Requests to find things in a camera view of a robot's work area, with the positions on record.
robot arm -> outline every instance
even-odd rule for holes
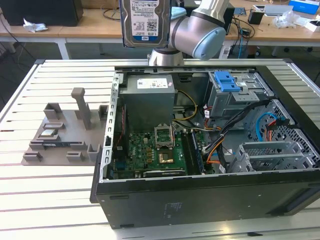
[[[173,14],[169,46],[155,48],[149,57],[149,65],[183,65],[182,53],[200,60],[209,60],[214,57],[225,40],[223,16],[228,3],[229,0],[202,0],[190,17],[184,14],[175,18]]]

power supply label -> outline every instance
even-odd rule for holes
[[[167,89],[166,78],[140,78],[136,82],[138,89]]]
[[[155,41],[159,34],[156,7],[159,0],[130,0],[132,36],[138,41]]]

hard drive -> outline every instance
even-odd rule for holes
[[[120,0],[123,45],[166,48],[171,0]]]

green circuit board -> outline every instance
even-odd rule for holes
[[[159,131],[157,135],[158,141],[170,140],[166,131]],[[199,149],[202,145],[204,146],[202,132],[196,133],[196,141]],[[172,154],[169,159],[173,159],[173,162],[161,163],[160,158],[164,151],[169,151]],[[139,178],[143,172],[152,170],[184,170],[188,175],[180,132],[174,133],[174,147],[172,149],[157,149],[154,132],[131,133],[129,135],[128,157],[121,169],[115,163],[115,174],[119,179]]]

blue drive bay latch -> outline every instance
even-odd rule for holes
[[[215,71],[214,78],[220,84],[221,92],[240,92],[241,90],[228,71]]]

